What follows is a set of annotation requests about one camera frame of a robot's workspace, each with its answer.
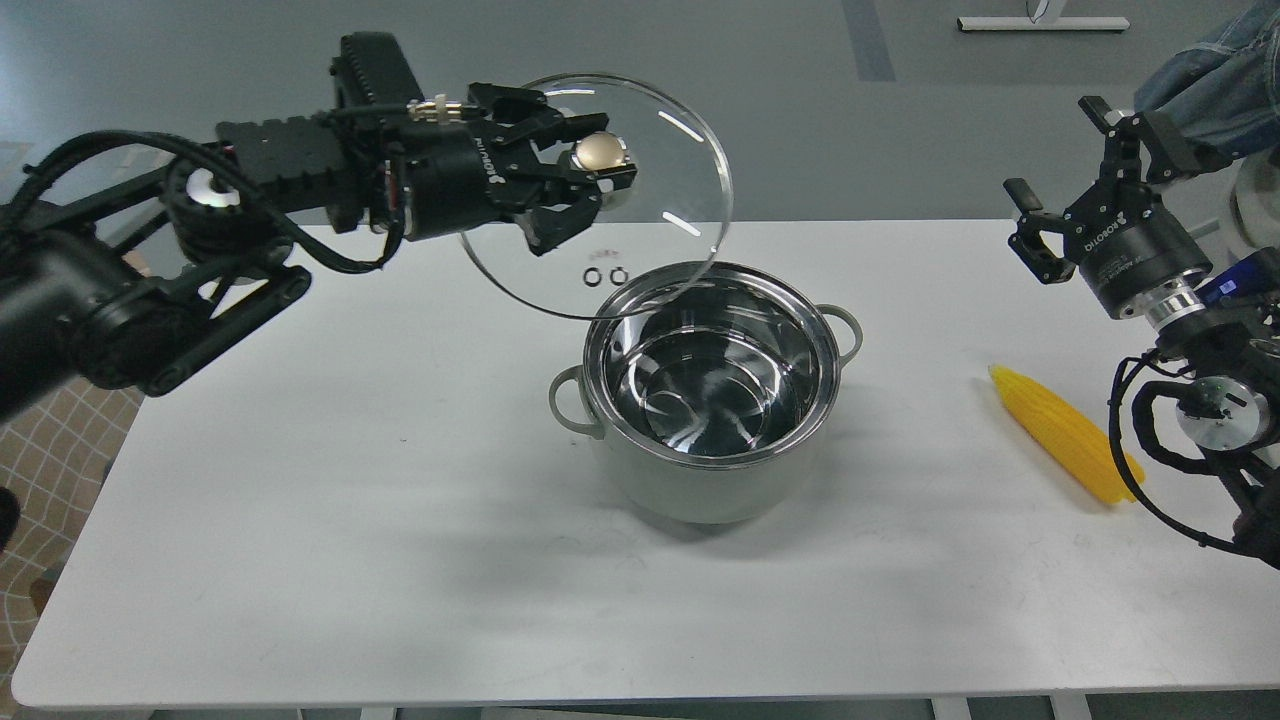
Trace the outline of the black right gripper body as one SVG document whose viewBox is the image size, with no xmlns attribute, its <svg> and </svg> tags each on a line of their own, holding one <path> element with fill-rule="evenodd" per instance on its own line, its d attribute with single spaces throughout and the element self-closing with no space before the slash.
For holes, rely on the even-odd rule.
<svg viewBox="0 0 1280 720">
<path fill-rule="evenodd" d="M 1139 181 L 1097 181 L 1066 214 L 1082 227 L 1066 259 L 1112 319 L 1132 315 L 1134 299 L 1179 278 L 1203 279 L 1211 263 L 1162 199 Z"/>
</svg>

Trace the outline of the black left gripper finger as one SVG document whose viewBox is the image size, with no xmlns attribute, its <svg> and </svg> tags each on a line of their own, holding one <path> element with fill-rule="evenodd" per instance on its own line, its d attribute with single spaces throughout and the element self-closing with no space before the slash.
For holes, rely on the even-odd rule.
<svg viewBox="0 0 1280 720">
<path fill-rule="evenodd" d="M 535 151 L 568 158 L 584 140 L 608 135 L 605 113 L 568 117 L 534 88 L 476 82 L 468 86 L 468 155 L 475 161 L 521 161 Z"/>
<path fill-rule="evenodd" d="M 613 191 L 630 188 L 637 168 L 631 161 L 603 170 L 572 163 L 513 164 L 506 172 L 506 223 L 516 225 L 531 255 L 540 258 L 588 231 Z"/>
</svg>

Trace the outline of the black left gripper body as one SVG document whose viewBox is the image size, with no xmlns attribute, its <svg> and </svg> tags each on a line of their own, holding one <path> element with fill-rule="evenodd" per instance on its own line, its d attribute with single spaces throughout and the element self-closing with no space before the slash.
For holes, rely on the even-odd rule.
<svg viewBox="0 0 1280 720">
<path fill-rule="evenodd" d="M 428 126 L 404 143 L 404 228 L 410 241 L 451 234 L 521 213 L 499 173 L 499 126 Z"/>
</svg>

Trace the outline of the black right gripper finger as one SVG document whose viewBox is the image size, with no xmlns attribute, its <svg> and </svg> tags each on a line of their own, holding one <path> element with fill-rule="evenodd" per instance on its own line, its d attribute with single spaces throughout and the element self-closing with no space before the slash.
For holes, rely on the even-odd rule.
<svg viewBox="0 0 1280 720">
<path fill-rule="evenodd" d="M 1207 172 L 1201 151 L 1160 111 L 1124 114 L 1101 96 L 1082 96 L 1078 106 L 1103 136 L 1100 181 L 1161 186 Z"/>
<path fill-rule="evenodd" d="M 1065 255 L 1056 254 L 1044 241 L 1044 233 L 1071 240 L 1076 224 L 1065 217 L 1044 210 L 1039 197 L 1023 178 L 1007 178 L 1004 190 L 1019 217 L 1016 229 L 1007 238 L 1007 246 L 1024 266 L 1042 284 L 1060 284 L 1074 277 L 1076 265 Z"/>
</svg>

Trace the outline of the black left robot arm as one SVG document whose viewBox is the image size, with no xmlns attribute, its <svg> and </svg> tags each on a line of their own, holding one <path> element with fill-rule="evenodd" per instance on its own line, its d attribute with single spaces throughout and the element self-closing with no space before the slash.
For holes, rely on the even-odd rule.
<svg viewBox="0 0 1280 720">
<path fill-rule="evenodd" d="M 512 224 L 535 256 L 588 231 L 637 169 L 611 115 L 544 91 L 428 96 L 393 35 L 340 40 L 333 108 L 200 142 L 100 129 L 3 204 L 3 420 L 82 379 L 166 395 L 303 297 L 408 241 Z"/>
</svg>

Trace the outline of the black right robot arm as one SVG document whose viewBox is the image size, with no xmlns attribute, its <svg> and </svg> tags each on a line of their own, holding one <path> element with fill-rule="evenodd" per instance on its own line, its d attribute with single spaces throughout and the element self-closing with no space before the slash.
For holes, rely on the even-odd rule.
<svg viewBox="0 0 1280 720">
<path fill-rule="evenodd" d="M 1111 318 L 1143 316 L 1153 327 L 1155 347 L 1121 360 L 1108 400 L 1108 455 L 1137 501 L 1199 546 L 1276 568 L 1277 469 L 1260 451 L 1277 445 L 1277 250 L 1256 250 L 1212 274 L 1157 186 L 1224 160 L 1196 149 L 1161 113 L 1128 115 L 1100 96 L 1078 104 L 1103 136 L 1100 173 L 1062 214 L 1047 211 L 1024 179 L 1006 179 L 1019 211 L 1009 247 L 1041 283 L 1080 275 Z M 1126 404 L 1143 369 L 1158 379 Z M 1230 539 L 1175 520 L 1138 486 L 1123 456 L 1124 407 L 1151 459 L 1221 480 L 1239 510 Z"/>
</svg>

